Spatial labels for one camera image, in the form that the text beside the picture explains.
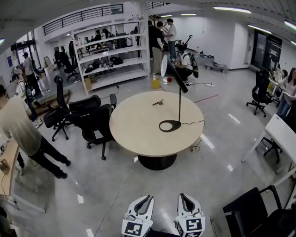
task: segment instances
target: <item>ceiling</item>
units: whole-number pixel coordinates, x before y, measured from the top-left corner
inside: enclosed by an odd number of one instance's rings
[[[164,2],[180,4],[180,0]],[[116,0],[9,0],[0,2],[0,53],[16,40],[36,27],[61,15]],[[249,9],[252,14],[239,13],[240,19],[258,27],[268,29],[287,40],[296,41],[296,31],[284,24],[288,20],[296,25],[296,0],[183,0],[183,5],[207,11],[217,11],[213,6],[231,6]]]

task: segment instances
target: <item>beige t-shirt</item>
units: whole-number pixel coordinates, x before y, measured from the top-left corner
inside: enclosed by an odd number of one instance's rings
[[[28,156],[37,153],[42,135],[29,120],[25,101],[15,96],[0,110],[0,132],[8,138],[13,137]]]

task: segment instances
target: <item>black metal railing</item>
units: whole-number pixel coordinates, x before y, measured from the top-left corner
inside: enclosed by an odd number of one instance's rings
[[[164,2],[147,2],[147,9],[153,9],[156,8],[158,6],[164,6],[164,5],[168,5],[169,3],[164,3]]]
[[[60,18],[58,20],[55,20],[43,26],[44,35],[47,35],[58,29],[61,29],[63,27],[66,27],[68,25],[71,25],[80,21],[89,20],[95,17],[103,17],[106,15],[115,15],[115,14],[122,14],[122,13],[123,13],[123,4],[100,6],[100,7],[92,8],[89,10],[73,13],[71,15]]]

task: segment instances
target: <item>white shelf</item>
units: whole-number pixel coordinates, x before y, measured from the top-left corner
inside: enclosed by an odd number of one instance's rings
[[[93,71],[91,71],[89,73],[84,73],[83,76],[87,76],[87,75],[90,75],[90,74],[95,74],[95,73],[98,73],[98,72],[103,72],[103,71],[106,71],[106,70],[109,70],[109,69],[117,69],[117,68],[124,67],[124,66],[130,66],[130,65],[141,64],[141,63],[146,63],[146,62],[147,62],[146,59],[140,58],[140,57],[124,59],[122,64],[113,65],[113,67],[111,67],[111,68],[109,68],[109,67],[98,68],[98,69],[95,69],[95,70],[93,70]]]
[[[98,79],[97,82],[92,84],[92,89],[88,90],[88,91],[92,91],[94,89],[100,88],[100,87],[104,87],[104,86],[108,86],[114,83],[118,83],[121,81],[127,81],[130,79],[134,79],[137,77],[142,77],[142,76],[148,76],[148,73],[145,72],[143,69],[136,69],[136,70],[132,70],[132,71],[128,71],[128,72],[123,72],[123,73],[109,73],[110,75],[107,77],[103,77],[102,79]]]
[[[101,40],[90,42],[88,44],[79,45],[79,46],[76,47],[76,49],[81,49],[81,48],[84,48],[84,47],[87,47],[87,46],[91,46],[93,44],[99,44],[99,43],[110,41],[110,40],[128,38],[128,37],[132,37],[132,36],[142,36],[142,34],[134,34],[134,35],[130,35],[129,34],[129,35],[122,35],[122,36],[111,37],[111,38],[107,38],[107,39],[101,39]]]
[[[126,47],[126,48],[121,48],[121,49],[117,49],[117,50],[110,50],[110,51],[106,51],[103,53],[99,53],[99,54],[95,54],[95,55],[91,55],[91,56],[86,56],[84,58],[82,58],[81,60],[79,60],[79,63],[85,63],[85,62],[89,62],[98,58],[102,58],[102,57],[107,57],[107,56],[111,56],[111,55],[115,55],[115,54],[122,54],[122,53],[127,53],[127,52],[132,52],[132,51],[137,51],[137,50],[145,50],[146,47],[145,46],[131,46],[131,47]]]
[[[110,25],[118,25],[118,24],[127,24],[127,23],[137,23],[137,22],[145,22],[146,20],[126,20],[126,21],[117,21],[117,22],[112,22],[112,23],[108,23],[108,24],[101,24],[101,25],[95,25],[92,27],[88,27],[87,29],[83,29],[80,31],[73,31],[74,34],[79,34],[81,32],[85,32],[85,31],[89,31],[89,30],[94,30],[94,29],[98,29],[101,27],[105,27],[105,26],[110,26]]]

